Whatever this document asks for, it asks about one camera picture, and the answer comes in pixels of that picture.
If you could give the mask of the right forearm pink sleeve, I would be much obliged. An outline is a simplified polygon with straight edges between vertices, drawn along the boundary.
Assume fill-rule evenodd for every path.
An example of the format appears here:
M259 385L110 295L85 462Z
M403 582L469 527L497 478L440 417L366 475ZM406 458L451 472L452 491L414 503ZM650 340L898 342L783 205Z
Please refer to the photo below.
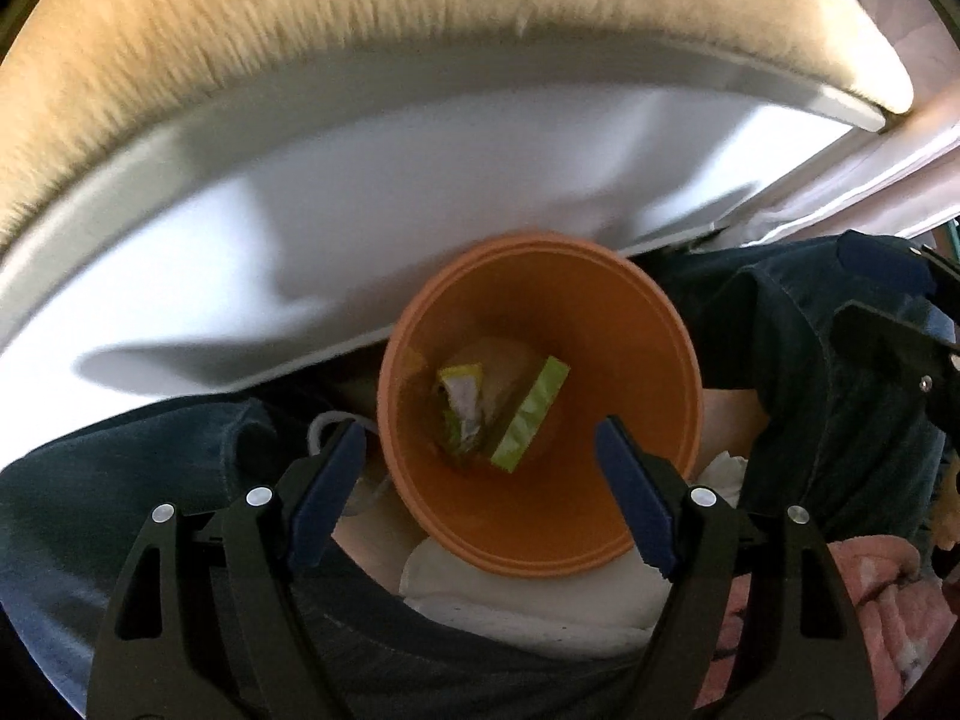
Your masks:
M830 544L864 634L880 717L918 683L944 645L957 614L939 578L921 574L906 539L858 536Z

